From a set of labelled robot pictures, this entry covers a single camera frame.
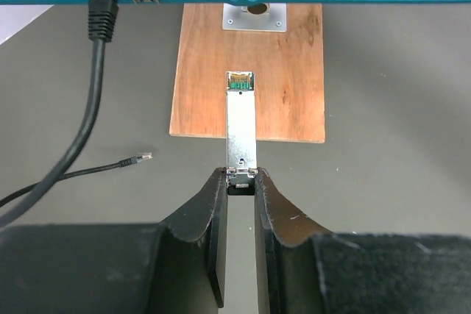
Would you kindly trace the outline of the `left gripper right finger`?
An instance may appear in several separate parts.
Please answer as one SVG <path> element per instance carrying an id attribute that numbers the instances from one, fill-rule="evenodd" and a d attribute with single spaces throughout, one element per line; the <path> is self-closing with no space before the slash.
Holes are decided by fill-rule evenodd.
<path id="1" fill-rule="evenodd" d="M 264 168 L 254 202 L 258 312 L 325 313 L 312 237 L 331 231 L 287 199 Z"/>

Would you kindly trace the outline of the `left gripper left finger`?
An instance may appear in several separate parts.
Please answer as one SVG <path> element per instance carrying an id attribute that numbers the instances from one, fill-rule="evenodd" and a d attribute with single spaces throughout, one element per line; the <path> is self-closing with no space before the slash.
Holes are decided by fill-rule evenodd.
<path id="1" fill-rule="evenodd" d="M 227 250 L 226 171 L 165 218 L 157 254 L 159 308 L 222 308 Z"/>

